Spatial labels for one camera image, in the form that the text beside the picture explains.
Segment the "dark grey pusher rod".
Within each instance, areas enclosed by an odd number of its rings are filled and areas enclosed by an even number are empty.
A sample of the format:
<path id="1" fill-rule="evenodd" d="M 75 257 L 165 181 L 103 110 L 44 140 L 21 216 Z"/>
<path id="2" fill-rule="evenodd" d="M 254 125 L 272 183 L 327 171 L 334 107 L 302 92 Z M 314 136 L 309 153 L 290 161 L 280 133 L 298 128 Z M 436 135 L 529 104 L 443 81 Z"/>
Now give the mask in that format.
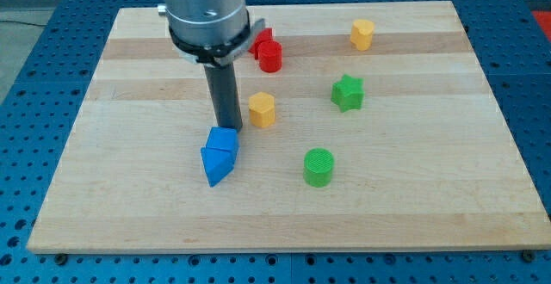
<path id="1" fill-rule="evenodd" d="M 204 71 L 218 126 L 239 132 L 243 120 L 233 64 L 220 67 L 205 65 Z"/>

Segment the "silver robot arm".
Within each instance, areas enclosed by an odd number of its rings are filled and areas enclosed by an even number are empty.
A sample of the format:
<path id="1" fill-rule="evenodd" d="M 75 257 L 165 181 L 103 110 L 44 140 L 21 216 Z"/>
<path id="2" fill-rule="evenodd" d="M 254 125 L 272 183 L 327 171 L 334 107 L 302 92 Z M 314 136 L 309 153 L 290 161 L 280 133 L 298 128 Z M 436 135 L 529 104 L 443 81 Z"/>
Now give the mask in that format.
<path id="1" fill-rule="evenodd" d="M 164 0 L 170 38 L 181 56 L 201 64 L 219 127 L 243 126 L 233 62 L 265 29 L 250 19 L 245 0 Z"/>

